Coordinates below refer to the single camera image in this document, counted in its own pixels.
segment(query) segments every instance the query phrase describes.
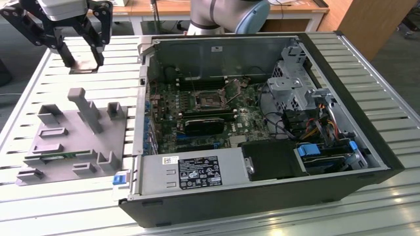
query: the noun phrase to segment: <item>warning label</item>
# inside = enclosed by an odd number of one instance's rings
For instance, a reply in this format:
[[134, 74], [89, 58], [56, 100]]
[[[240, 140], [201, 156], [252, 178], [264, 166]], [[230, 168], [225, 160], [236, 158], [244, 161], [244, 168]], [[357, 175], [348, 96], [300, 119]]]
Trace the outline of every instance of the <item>warning label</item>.
[[178, 186], [184, 189], [221, 185], [217, 156], [208, 156], [177, 161]]

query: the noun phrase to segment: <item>blue tab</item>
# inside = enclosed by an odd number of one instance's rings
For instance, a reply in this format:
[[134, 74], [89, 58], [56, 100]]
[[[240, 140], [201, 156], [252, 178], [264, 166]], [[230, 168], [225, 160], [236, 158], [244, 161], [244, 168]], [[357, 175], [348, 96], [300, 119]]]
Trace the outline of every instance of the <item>blue tab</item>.
[[320, 149], [316, 144], [304, 144], [297, 148], [300, 156], [318, 155], [321, 154]]
[[297, 152], [298, 152], [298, 155], [300, 155], [300, 156], [305, 156], [302, 147], [298, 147], [298, 148], [297, 148]]
[[120, 185], [120, 184], [125, 184], [125, 183], [126, 183], [125, 175], [113, 176], [113, 180], [112, 180], [113, 185]]
[[212, 144], [212, 147], [213, 147], [213, 149], [218, 149], [218, 146], [221, 145], [221, 143], [213, 143]]
[[353, 150], [357, 150], [357, 144], [354, 141], [349, 141], [349, 146], [352, 147]]

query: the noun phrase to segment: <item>barcode sticker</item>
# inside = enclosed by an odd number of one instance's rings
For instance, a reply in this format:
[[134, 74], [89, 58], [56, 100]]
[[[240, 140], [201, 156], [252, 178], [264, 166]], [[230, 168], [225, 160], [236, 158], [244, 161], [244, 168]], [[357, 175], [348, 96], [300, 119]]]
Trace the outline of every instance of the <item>barcode sticker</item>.
[[164, 156], [162, 165], [177, 164], [178, 156]]

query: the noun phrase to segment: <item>floor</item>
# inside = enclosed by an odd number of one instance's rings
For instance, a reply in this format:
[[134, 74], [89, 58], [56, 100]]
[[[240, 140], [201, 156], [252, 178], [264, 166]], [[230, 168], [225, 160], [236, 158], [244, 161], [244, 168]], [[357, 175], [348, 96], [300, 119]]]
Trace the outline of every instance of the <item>floor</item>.
[[[173, 27], [174, 22], [164, 22], [165, 31], [180, 33]], [[0, 94], [21, 93], [32, 73], [40, 62], [45, 47], [33, 46], [16, 29], [8, 25], [0, 25], [2, 34], [0, 41], [0, 58], [13, 76], [12, 82], [0, 87]], [[113, 35], [130, 35], [129, 23], [113, 25]], [[64, 31], [65, 36], [76, 36], [74, 32]], [[390, 85], [394, 87], [412, 108], [420, 113], [420, 37], [404, 38], [401, 32], [394, 32], [372, 64]], [[0, 130], [18, 100], [18, 95], [0, 95]]]

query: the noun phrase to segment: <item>slotted metal table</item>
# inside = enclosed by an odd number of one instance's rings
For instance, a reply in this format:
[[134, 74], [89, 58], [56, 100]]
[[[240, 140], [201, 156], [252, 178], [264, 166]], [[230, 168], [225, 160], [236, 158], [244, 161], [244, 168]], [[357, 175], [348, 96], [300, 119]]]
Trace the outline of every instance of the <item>slotted metal table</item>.
[[[138, 227], [117, 207], [128, 189], [113, 188], [112, 177], [18, 187], [16, 173], [37, 130], [36, 112], [50, 102], [61, 110], [74, 109], [66, 101], [69, 88], [82, 87], [97, 107], [114, 101], [129, 107], [124, 169], [130, 167], [138, 36], [117, 36], [105, 48], [105, 64], [96, 74], [68, 75], [58, 55], [49, 51], [41, 59], [0, 134], [0, 234], [418, 235], [420, 118], [345, 37], [333, 33], [310, 33], [309, 37], [398, 156], [406, 168], [402, 173], [338, 202], [154, 229]], [[73, 54], [90, 53], [81, 38], [68, 38], [66, 44]]]

